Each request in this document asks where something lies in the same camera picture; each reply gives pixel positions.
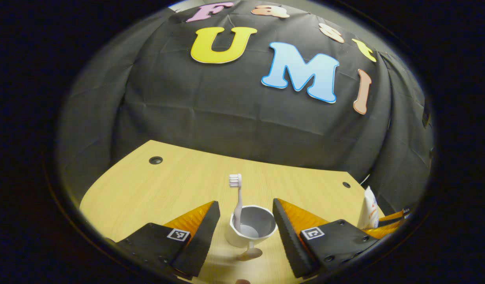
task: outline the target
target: toothbrush head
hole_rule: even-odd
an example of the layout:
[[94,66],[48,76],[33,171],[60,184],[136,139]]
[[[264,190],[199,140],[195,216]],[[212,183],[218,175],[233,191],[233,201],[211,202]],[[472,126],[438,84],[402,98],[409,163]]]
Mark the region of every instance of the toothbrush head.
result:
[[243,177],[240,173],[230,174],[228,176],[228,185],[230,185],[230,187],[241,187],[242,180]]

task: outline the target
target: orange part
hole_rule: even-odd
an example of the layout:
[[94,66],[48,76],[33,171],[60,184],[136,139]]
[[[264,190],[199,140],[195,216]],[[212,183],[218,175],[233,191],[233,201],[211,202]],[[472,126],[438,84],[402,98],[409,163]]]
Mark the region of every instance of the orange part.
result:
[[379,228],[374,228],[374,229],[367,229],[363,231],[366,234],[371,235],[372,237],[375,237],[376,239],[381,239],[385,235],[395,232],[395,230],[397,230],[397,228],[402,224],[402,221],[403,219],[393,224],[389,224],[389,225],[379,227]]
[[392,219],[400,218],[402,216],[403,216],[403,210],[400,210],[399,212],[396,212],[394,214],[385,216],[383,218],[379,218],[379,221],[392,220]]
[[201,225],[204,216],[206,216],[206,213],[208,212],[213,202],[214,201],[208,202],[202,206],[195,208],[194,210],[186,212],[178,218],[169,221],[168,223],[165,223],[164,226],[190,232],[191,237],[187,243],[188,245],[190,241],[194,238],[197,229],[199,229],[199,226]]
[[295,234],[297,234],[298,239],[302,245],[307,248],[306,244],[304,244],[304,241],[302,241],[302,238],[300,237],[300,232],[305,229],[327,224],[328,221],[296,205],[293,205],[292,203],[288,203],[279,198],[278,201],[281,203],[281,206],[283,207],[284,212],[286,213],[286,216],[288,217],[288,220],[295,231]]

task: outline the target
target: black cloth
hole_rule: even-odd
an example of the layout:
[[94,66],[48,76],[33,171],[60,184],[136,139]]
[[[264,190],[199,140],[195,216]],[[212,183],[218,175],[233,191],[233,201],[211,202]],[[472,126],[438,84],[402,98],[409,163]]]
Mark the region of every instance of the black cloth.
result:
[[[414,203],[424,190],[433,147],[424,128],[424,93],[401,60],[335,23],[282,6],[281,19],[251,14],[269,2],[235,1],[218,14],[186,23],[198,8],[160,11],[104,47],[75,81],[62,111],[58,135],[60,174],[73,201],[109,167],[148,140],[242,159],[347,171],[371,186],[386,214]],[[319,30],[337,29],[345,43]],[[206,27],[223,27],[212,50],[230,47],[233,27],[257,29],[244,54],[225,64],[195,61],[190,49]],[[370,61],[351,39],[364,42]],[[264,86],[278,41],[295,45],[307,63],[316,54],[339,61],[337,101],[328,104],[291,84]],[[362,69],[372,79],[367,114],[353,109]],[[288,73],[285,79],[290,82]]]

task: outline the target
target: pink letter f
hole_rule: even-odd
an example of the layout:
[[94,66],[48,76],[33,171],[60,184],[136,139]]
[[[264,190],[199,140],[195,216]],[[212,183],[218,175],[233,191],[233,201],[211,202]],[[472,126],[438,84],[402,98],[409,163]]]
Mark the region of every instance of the pink letter f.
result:
[[225,3],[216,3],[216,4],[208,4],[204,6],[200,6],[199,10],[197,13],[192,18],[189,18],[187,20],[188,22],[193,22],[193,21],[199,21],[199,20],[205,20],[207,18],[210,18],[209,13],[217,14],[223,10],[223,6],[225,7],[232,7],[234,3],[232,2],[225,2]]

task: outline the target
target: foam letter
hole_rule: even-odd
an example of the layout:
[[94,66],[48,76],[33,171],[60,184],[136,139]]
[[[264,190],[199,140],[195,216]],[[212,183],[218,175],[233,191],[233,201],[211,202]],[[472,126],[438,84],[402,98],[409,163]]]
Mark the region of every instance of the foam letter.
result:
[[208,4],[199,7],[199,10],[192,18],[187,20],[188,22],[199,21],[199,20],[206,20],[211,16],[209,13],[217,14],[223,10],[223,6],[225,7],[232,7],[234,3],[232,2],[225,2],[225,3],[216,3],[216,4]]
[[358,75],[360,75],[360,87],[358,88],[358,97],[353,103],[353,108],[359,114],[365,114],[367,113],[367,97],[369,96],[369,86],[372,80],[364,70],[358,69]]
[[320,23],[320,31],[327,37],[337,40],[340,43],[344,43],[344,38],[342,38],[341,34],[339,31],[334,29],[331,26],[327,26],[325,24]]
[[358,49],[362,52],[363,55],[365,55],[368,59],[376,62],[374,56],[371,55],[372,50],[370,50],[370,48],[368,48],[365,43],[362,43],[361,41],[354,38],[352,38],[352,40],[356,43],[356,45],[358,45]]
[[313,85],[307,88],[307,93],[327,103],[336,102],[334,75],[339,62],[335,58],[318,53],[306,64],[294,45],[270,43],[270,47],[274,49],[274,59],[269,75],[262,77],[262,84],[274,88],[286,88],[288,82],[284,79],[284,72],[288,69],[295,91],[302,90],[314,76]]
[[222,27],[210,27],[198,30],[196,32],[197,38],[194,41],[190,53],[192,58],[202,63],[227,63],[234,61],[243,55],[251,34],[256,34],[257,32],[257,30],[247,27],[232,28],[235,35],[230,48],[222,52],[212,51],[211,46],[216,35],[223,30],[224,28]]
[[259,5],[256,9],[251,11],[252,14],[262,15],[262,16],[275,16],[278,18],[288,18],[290,15],[286,14],[286,9],[271,5]]

